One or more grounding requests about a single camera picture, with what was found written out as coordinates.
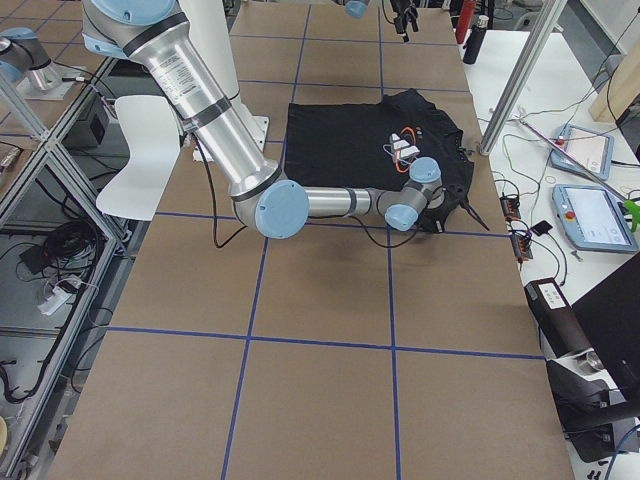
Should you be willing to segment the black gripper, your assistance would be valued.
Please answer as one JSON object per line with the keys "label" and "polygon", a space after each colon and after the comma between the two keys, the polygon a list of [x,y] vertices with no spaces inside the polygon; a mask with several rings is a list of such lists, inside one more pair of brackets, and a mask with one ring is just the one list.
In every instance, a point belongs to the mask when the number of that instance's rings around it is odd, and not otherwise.
{"label": "black gripper", "polygon": [[406,29],[410,25],[417,29],[419,2],[415,0],[391,0],[394,12],[393,24],[396,29]]}
{"label": "black gripper", "polygon": [[449,214],[465,198],[465,186],[458,183],[450,183],[443,186],[438,195],[428,205],[428,218],[430,220],[446,220]]}

